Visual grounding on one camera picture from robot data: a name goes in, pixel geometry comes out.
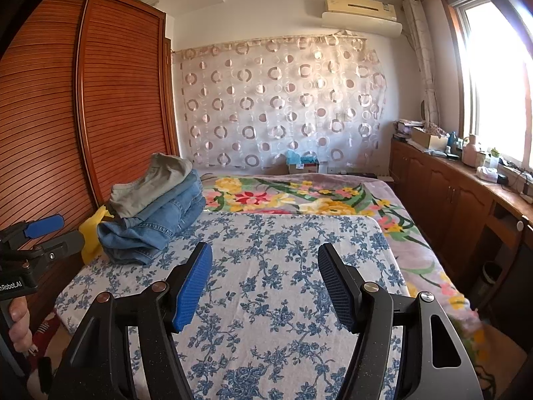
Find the floral tablecloth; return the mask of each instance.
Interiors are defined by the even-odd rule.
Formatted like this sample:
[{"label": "floral tablecloth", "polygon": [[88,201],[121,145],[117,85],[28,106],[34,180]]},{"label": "floral tablecloth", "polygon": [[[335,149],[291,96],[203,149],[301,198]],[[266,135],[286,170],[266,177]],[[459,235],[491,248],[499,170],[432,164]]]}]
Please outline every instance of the floral tablecloth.
[{"label": "floral tablecloth", "polygon": [[[290,176],[202,177],[207,208],[223,212],[364,215],[375,219],[406,280],[411,296],[432,292],[451,319],[491,398],[508,383],[512,374],[503,367],[495,337],[503,334],[481,323],[470,303],[450,281],[435,253],[393,190],[385,183],[364,177],[296,174]],[[502,339],[498,344],[507,344]]]},{"label": "floral tablecloth", "polygon": [[[231,190],[222,198],[238,203],[232,198],[240,193],[238,181],[222,182]],[[280,206],[288,201],[265,197]],[[211,276],[193,322],[174,337],[196,400],[335,400],[356,336],[332,311],[316,264],[322,243],[332,243],[365,280],[408,294],[387,240],[369,217],[203,212],[151,266],[113,265],[99,256],[65,288],[55,309],[73,333],[99,292],[139,293],[166,278],[200,241],[213,247]],[[138,396],[149,398],[135,328],[130,333]],[[390,341],[387,400],[393,399],[401,333],[394,328]]]}]

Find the yellow bag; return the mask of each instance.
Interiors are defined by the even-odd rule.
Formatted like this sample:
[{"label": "yellow bag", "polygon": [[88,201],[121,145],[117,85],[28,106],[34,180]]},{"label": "yellow bag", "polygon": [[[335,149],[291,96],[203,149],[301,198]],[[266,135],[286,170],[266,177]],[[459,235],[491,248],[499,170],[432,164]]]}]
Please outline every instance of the yellow bag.
[{"label": "yellow bag", "polygon": [[87,218],[78,228],[85,238],[85,245],[82,249],[82,259],[85,264],[89,264],[102,251],[102,245],[100,245],[97,235],[97,225],[104,216],[113,217],[105,206],[100,206],[95,214]]}]

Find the window curtain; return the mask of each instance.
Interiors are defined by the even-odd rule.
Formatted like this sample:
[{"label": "window curtain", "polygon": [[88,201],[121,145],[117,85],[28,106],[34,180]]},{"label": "window curtain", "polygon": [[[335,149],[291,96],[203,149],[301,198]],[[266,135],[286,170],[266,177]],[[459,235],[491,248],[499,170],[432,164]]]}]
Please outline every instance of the window curtain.
[{"label": "window curtain", "polygon": [[178,58],[179,126],[196,168],[257,174],[292,151],[364,170],[382,142],[386,80],[364,37],[254,39]]},{"label": "window curtain", "polygon": [[403,10],[407,17],[412,43],[415,47],[418,67],[422,74],[424,86],[424,115],[427,122],[440,125],[439,106],[435,93],[435,56],[431,43],[430,31],[427,26],[426,14],[422,3],[418,0],[404,0]]}]

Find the wardrobe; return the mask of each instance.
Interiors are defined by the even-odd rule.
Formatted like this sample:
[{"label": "wardrobe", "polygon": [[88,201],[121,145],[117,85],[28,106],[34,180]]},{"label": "wardrobe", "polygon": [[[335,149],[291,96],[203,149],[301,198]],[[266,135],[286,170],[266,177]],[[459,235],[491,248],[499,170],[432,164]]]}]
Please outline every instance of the wardrobe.
[{"label": "wardrobe", "polygon": [[[178,155],[171,87],[163,12],[44,0],[0,61],[0,229],[54,213],[75,229],[151,153]],[[73,256],[41,278],[32,326],[80,267]]]}]

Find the air conditioner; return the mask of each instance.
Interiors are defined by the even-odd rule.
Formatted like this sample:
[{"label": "air conditioner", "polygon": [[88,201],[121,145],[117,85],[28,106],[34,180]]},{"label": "air conditioner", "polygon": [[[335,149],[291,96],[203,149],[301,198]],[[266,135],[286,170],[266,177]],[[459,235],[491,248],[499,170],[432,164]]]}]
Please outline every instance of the air conditioner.
[{"label": "air conditioner", "polygon": [[399,37],[402,25],[396,22],[393,5],[376,0],[326,0],[322,26]]}]

